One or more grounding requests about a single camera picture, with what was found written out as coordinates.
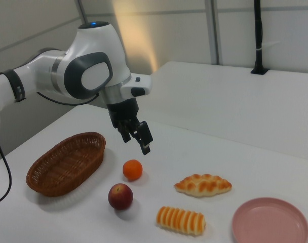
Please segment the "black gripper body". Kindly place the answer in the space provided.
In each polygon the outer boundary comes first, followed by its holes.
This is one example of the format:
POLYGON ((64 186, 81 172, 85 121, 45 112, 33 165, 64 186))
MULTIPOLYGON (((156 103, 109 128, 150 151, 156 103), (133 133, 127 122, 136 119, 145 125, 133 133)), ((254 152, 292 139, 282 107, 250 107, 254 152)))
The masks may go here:
POLYGON ((107 104, 107 108, 114 128, 118 128, 119 125, 129 125, 131 128, 135 128, 138 125, 139 107, 135 98, 116 104, 107 104))

